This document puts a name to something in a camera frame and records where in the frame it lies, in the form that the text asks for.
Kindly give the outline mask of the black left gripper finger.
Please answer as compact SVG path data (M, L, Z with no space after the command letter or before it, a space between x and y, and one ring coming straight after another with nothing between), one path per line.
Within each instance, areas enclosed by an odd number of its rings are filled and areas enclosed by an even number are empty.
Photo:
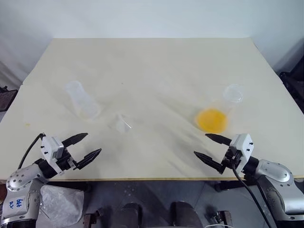
M73 136L65 139L62 142L62 144L63 144L64 148L67 148L71 145L77 144L78 142L83 140L87 135L88 135L88 133L79 133L79 134L73 135Z
M87 154L81 161L76 162L75 167L73 168L73 170L76 170L76 169L81 170L82 168L84 168L85 166L90 164L99 155L99 153L101 151L102 151L102 149L100 148L100 149L97 149L97 150Z

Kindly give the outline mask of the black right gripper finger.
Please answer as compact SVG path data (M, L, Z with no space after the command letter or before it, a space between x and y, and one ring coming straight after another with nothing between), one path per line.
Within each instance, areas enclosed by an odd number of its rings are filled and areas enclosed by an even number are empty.
M206 133L205 136L219 144L224 144L226 146L229 146L231 143L231 139L224 137L222 135L218 135L214 133Z
M219 174L223 174L224 170L225 170L225 166L222 165L221 163L218 163L216 161L214 161L211 157L207 156L206 154L200 153L200 152L196 152L194 151L194 154L206 165L212 167L213 169L215 169Z

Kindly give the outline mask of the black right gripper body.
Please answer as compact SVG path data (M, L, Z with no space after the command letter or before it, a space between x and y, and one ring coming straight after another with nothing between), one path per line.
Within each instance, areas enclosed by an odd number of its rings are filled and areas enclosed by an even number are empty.
M234 147L229 147L225 153L225 156L221 164L227 168L232 169L232 166L235 165L235 168L238 167L242 157L242 152Z

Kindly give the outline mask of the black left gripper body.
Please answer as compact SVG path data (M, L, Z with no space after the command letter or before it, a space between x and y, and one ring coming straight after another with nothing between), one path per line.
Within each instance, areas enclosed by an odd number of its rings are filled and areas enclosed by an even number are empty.
M63 151L56 156L56 160L56 164L61 171L66 171L69 169L75 170L77 168L77 162L73 159L66 148L64 148Z

